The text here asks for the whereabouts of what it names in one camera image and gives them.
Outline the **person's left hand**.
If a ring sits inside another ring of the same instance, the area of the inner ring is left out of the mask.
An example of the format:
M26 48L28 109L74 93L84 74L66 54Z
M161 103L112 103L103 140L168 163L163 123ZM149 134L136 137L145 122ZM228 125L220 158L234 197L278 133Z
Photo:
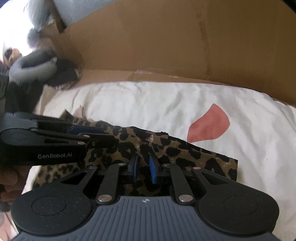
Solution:
M1 167L1 201L13 203L26 184L31 166Z

